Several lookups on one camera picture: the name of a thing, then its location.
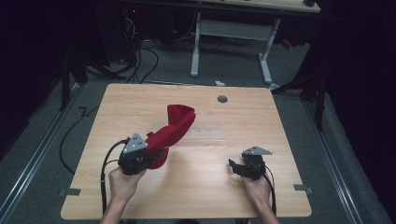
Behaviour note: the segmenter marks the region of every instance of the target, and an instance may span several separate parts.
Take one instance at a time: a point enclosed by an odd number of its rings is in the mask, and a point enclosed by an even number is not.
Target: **table top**
[[[221,95],[226,103],[218,101]],[[110,84],[70,186],[81,192],[66,196],[63,218],[102,217],[99,178],[107,152],[134,132],[145,138],[167,125],[168,105],[193,107],[195,122],[170,148],[165,165],[146,172],[123,218],[256,217],[241,178],[228,165],[228,159],[242,164],[242,151],[255,146],[273,152],[263,159],[274,174],[277,215],[311,214],[305,192],[294,189],[303,183],[268,89]],[[116,167],[110,163],[106,173]],[[109,200],[108,180],[106,189]]]
[[[200,2],[238,5],[243,7],[264,7],[299,12],[320,12],[318,4],[308,7],[303,0],[197,0]]]

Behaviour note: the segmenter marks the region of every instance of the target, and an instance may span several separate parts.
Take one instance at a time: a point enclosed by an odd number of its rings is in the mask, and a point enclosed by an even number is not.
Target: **black hole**
[[[227,98],[227,96],[225,96],[225,95],[220,95],[220,96],[218,96],[218,101],[220,102],[220,103],[227,103],[227,101],[228,101],[228,98]]]

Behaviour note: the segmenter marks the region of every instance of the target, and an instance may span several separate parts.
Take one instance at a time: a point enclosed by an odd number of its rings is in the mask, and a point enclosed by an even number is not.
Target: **red towel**
[[[194,109],[186,105],[169,105],[168,126],[162,127],[156,133],[148,133],[146,143],[145,158],[149,158],[154,153],[162,150],[163,154],[157,158],[149,169],[158,169],[166,162],[169,153],[169,147],[176,144],[195,120]]]

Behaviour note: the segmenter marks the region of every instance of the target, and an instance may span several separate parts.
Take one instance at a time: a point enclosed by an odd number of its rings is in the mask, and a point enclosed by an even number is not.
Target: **black clamp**
[[[272,154],[272,152],[261,147],[251,147],[242,153],[245,165],[236,164],[232,160],[228,160],[228,163],[233,168],[234,174],[257,180],[265,174],[265,162],[262,160],[262,155]]]
[[[119,167],[124,174],[137,175],[148,169],[154,163],[154,160],[163,154],[162,151],[159,151],[146,158],[147,147],[148,144],[145,140],[138,133],[134,133],[120,154]]]

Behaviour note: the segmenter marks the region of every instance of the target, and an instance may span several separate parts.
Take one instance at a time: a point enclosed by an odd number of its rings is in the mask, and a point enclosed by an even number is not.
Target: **human hand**
[[[137,183],[145,173],[146,170],[137,175],[125,175],[120,167],[111,171],[108,175],[110,179],[111,200],[128,203],[136,192]]]
[[[278,224],[279,220],[274,214],[269,200],[271,193],[271,186],[264,178],[264,176],[261,176],[257,180],[252,180],[251,178],[247,178],[244,176],[241,176],[241,178],[247,189],[247,196],[256,207],[256,210],[259,213],[262,223]]]
[[[257,180],[252,180],[244,176],[241,176],[241,178],[247,189],[248,198],[256,207],[270,205],[271,187],[263,176],[260,176]]]
[[[117,224],[120,222],[122,212],[126,204],[134,196],[137,183],[146,173],[146,170],[137,175],[125,175],[121,168],[113,170],[108,174],[110,179],[111,199],[103,215],[101,224]]]

